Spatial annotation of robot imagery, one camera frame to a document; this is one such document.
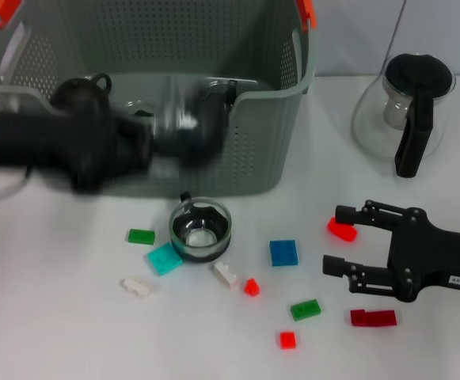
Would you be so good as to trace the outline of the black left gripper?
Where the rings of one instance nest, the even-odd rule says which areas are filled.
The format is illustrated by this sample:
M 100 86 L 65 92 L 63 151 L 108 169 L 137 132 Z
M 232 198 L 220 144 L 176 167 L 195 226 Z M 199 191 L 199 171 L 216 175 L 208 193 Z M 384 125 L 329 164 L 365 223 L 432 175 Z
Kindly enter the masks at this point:
M 110 114 L 104 94 L 56 97 L 53 105 L 65 116 L 0 111 L 0 166 L 53 170 L 66 176 L 77 192 L 112 185 L 168 185 L 178 182 L 176 158 L 153 156 L 146 168 L 115 177 L 115 136 L 152 139 L 153 116 Z

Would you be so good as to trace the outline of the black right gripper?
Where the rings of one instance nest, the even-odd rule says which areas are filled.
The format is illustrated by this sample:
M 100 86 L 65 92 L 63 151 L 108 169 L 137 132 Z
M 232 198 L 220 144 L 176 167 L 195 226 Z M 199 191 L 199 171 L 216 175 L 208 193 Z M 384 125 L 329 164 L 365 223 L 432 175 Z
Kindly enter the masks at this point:
M 426 287 L 460 290 L 460 233 L 434 226 L 424 210 L 367 200 L 360 209 L 336 206 L 335 221 L 392 232 L 388 269 L 323 256 L 323 273 L 346 276 L 351 293 L 395 293 L 413 302 Z

